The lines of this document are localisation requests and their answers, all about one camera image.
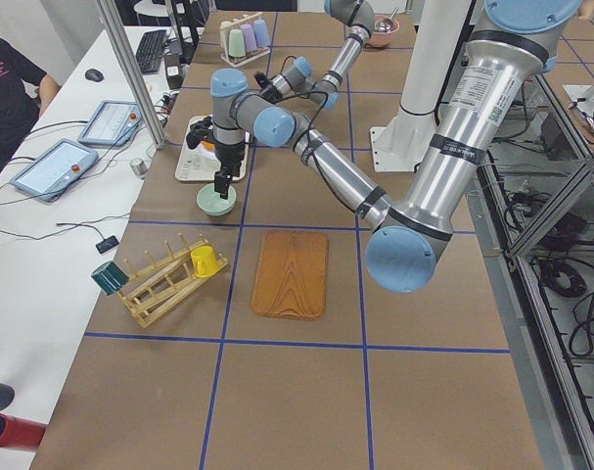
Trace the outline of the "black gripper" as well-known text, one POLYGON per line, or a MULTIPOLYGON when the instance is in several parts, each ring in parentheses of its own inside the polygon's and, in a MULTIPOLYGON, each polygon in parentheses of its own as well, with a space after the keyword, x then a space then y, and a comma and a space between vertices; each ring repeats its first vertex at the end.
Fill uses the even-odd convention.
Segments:
POLYGON ((228 199, 232 178, 240 176, 246 144, 244 141, 236 144, 216 142, 214 147, 214 154, 220 162, 219 171, 214 174, 214 192, 221 199, 228 199))
POLYGON ((258 71, 253 77, 260 87, 259 95, 264 100, 279 102, 287 95, 287 81, 281 73, 269 77, 264 72, 258 71))

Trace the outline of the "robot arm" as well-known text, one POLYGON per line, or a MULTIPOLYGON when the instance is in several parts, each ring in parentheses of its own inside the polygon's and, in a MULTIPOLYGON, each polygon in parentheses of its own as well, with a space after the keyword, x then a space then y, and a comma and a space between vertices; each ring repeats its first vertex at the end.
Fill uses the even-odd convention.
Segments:
POLYGON ((336 59, 320 79, 312 77, 312 66, 303 57, 293 62, 273 77, 258 72, 255 80, 260 86, 260 96, 279 103, 289 96, 309 99, 325 110, 332 109, 338 99, 338 90, 375 29, 375 13, 368 1, 326 1, 325 12, 349 28, 336 59))
POLYGON ((242 71, 215 71, 210 80, 211 137, 220 161, 215 191, 228 192, 247 136, 270 147, 288 147, 371 225, 366 249, 371 277, 397 293, 422 288, 452 237, 452 214, 514 98, 528 78, 552 68, 558 39, 578 8, 575 1, 485 3, 467 44, 468 65, 399 201, 347 160, 307 117, 251 91, 242 71))

